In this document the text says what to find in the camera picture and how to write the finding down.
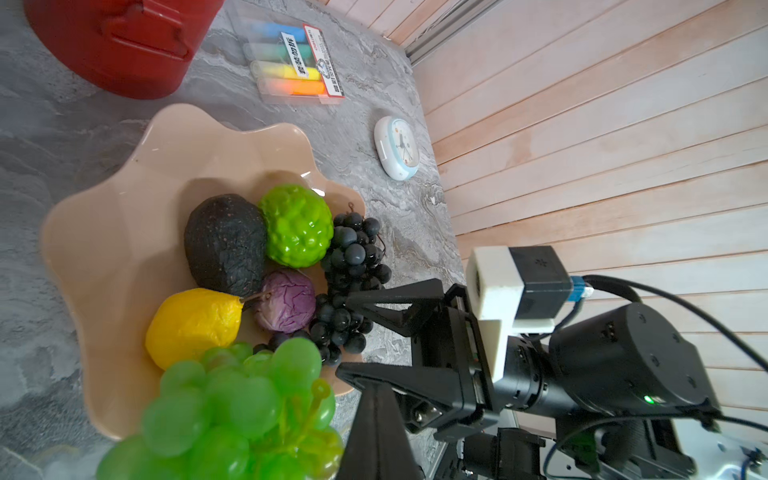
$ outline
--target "red pot handle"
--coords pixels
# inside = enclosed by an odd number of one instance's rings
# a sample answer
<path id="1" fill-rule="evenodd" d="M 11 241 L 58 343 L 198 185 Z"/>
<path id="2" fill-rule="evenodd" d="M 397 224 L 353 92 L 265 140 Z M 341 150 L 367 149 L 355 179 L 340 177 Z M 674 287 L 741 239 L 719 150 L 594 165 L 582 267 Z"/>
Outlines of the red pot handle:
<path id="1" fill-rule="evenodd" d="M 135 15 L 147 15 L 173 26 L 174 37 L 176 41 L 178 41 L 179 44 L 184 47 L 184 54 L 179 55 L 175 51 L 168 51 L 162 48 L 145 45 L 139 41 L 130 40 L 129 38 L 122 37 L 115 33 L 115 30 L 118 27 L 127 24 L 130 21 L 130 17 Z M 163 57 L 171 58 L 177 61 L 189 61 L 193 56 L 192 49 L 189 48 L 189 45 L 185 44 L 184 40 L 181 38 L 182 26 L 183 24 L 181 23 L 181 17 L 178 10 L 174 10 L 171 7 L 162 5 L 155 0 L 140 0 L 139 2 L 129 5 L 125 9 L 125 12 L 123 12 L 123 15 L 107 17 L 101 23 L 101 33 L 110 40 L 127 47 L 136 48 L 137 50 L 146 51 L 147 53 L 151 53 L 153 55 L 161 55 Z"/>

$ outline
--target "label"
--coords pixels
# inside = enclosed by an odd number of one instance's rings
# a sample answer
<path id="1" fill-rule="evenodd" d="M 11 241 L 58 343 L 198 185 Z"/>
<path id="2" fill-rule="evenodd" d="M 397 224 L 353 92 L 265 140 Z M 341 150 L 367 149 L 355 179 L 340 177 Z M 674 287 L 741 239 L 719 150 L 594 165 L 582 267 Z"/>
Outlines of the label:
<path id="1" fill-rule="evenodd" d="M 309 78 L 310 73 L 306 70 L 304 59 L 301 58 L 301 54 L 299 53 L 299 47 L 296 45 L 296 37 L 284 31 L 280 32 L 280 34 L 283 36 L 283 43 L 286 44 L 286 48 L 288 49 L 288 56 L 290 57 L 290 62 L 293 64 L 293 70 L 296 70 L 296 74 L 300 78 Z"/>
<path id="2" fill-rule="evenodd" d="M 336 77 L 336 72 L 333 70 L 331 57 L 328 55 L 328 48 L 323 39 L 323 33 L 318 28 L 309 26 L 306 23 L 304 24 L 304 31 L 306 32 L 306 38 L 312 48 L 312 53 L 315 55 L 317 70 L 323 76 L 323 81 L 326 83 L 328 96 L 344 98 L 344 91 L 341 89 L 339 79 Z"/>

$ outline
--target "avocado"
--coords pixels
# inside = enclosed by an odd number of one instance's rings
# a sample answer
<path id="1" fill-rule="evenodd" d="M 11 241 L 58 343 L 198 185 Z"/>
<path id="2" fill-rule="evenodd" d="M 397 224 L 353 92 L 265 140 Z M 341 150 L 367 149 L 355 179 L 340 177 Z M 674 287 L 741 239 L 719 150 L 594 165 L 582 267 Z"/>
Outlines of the avocado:
<path id="1" fill-rule="evenodd" d="M 266 226 L 240 195 L 211 197 L 192 211 L 184 252 L 198 286 L 240 297 L 261 290 Z"/>

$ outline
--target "purple cabbage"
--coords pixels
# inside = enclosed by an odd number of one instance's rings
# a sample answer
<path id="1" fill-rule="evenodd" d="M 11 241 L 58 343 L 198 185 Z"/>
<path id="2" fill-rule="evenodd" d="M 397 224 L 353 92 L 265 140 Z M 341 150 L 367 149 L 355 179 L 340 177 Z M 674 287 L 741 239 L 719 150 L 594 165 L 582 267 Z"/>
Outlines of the purple cabbage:
<path id="1" fill-rule="evenodd" d="M 315 314 L 315 287 L 298 270 L 275 270 L 264 278 L 263 297 L 253 316 L 263 328 L 292 333 L 301 330 Z"/>

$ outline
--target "green custard apple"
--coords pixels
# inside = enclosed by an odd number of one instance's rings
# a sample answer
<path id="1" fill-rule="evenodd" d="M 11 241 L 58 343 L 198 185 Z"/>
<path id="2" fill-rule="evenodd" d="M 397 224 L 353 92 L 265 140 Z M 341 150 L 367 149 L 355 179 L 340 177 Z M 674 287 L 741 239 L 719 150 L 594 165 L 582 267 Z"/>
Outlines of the green custard apple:
<path id="1" fill-rule="evenodd" d="M 266 255 L 280 265 L 305 268 L 319 262 L 333 237 L 325 200 L 301 185 L 284 184 L 259 202 L 266 222 Z"/>

